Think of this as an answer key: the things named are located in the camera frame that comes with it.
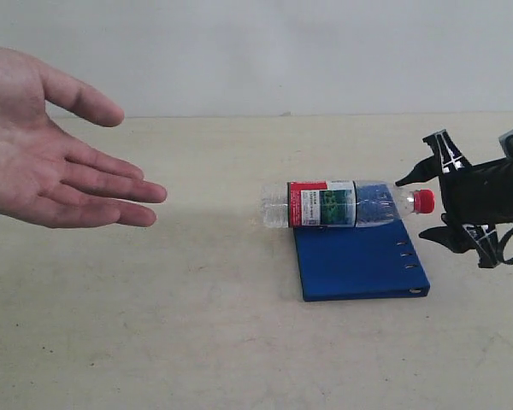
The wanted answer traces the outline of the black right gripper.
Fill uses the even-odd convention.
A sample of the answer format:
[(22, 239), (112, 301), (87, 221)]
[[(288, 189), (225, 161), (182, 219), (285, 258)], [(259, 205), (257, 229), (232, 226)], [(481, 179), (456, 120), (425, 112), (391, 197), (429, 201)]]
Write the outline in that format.
[(472, 164), (447, 131), (423, 139), (433, 156), (415, 164), (396, 186), (439, 179), (444, 213), (442, 226), (428, 228), (418, 237), (437, 243), (454, 254), (474, 250), (478, 267), (513, 265), (504, 255), (513, 237), (513, 130), (498, 138), (504, 157)]

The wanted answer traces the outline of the person's open hand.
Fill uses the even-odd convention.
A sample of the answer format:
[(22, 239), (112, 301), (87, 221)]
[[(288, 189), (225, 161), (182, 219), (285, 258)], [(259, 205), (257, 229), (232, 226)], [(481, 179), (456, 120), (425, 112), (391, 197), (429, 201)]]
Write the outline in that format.
[(97, 126), (125, 118), (91, 85), (0, 47), (0, 214), (52, 229), (152, 226), (156, 213), (148, 206), (164, 202), (166, 189), (65, 132), (47, 103)]

